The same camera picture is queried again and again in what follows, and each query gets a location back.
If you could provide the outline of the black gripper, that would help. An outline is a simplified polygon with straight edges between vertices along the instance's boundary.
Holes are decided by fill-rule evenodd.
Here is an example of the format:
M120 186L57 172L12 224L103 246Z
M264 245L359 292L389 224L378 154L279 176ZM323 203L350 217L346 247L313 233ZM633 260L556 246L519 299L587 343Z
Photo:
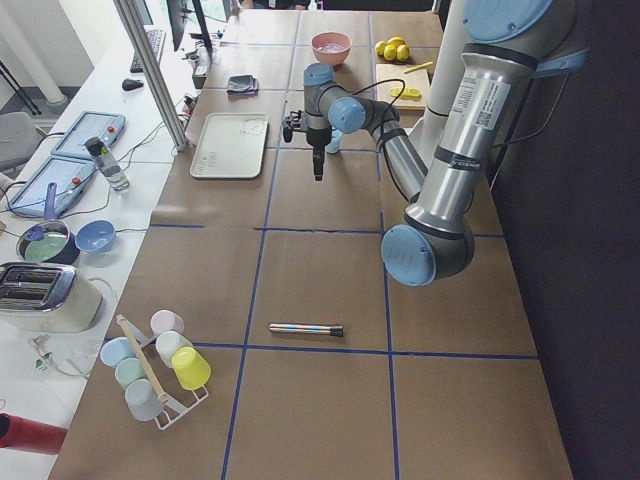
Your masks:
M315 181L324 176L325 147L331 142L331 124L322 115L313 115L303 110L291 111L282 120L283 139L290 143L295 133L304 133L306 141L313 147L312 162Z

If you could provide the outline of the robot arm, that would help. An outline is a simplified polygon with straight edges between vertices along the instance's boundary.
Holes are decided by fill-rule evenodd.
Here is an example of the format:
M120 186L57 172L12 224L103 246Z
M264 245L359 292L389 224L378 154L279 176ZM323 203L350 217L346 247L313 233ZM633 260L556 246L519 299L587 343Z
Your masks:
M304 107L283 120L283 136L305 134L321 179L335 132L369 132L408 202L403 222L381 243L396 281L424 286L469 265L474 237L464 214L504 115L529 80L582 66L591 8L588 1L453 2L427 107L412 131L394 106L345 90L330 65L305 69Z

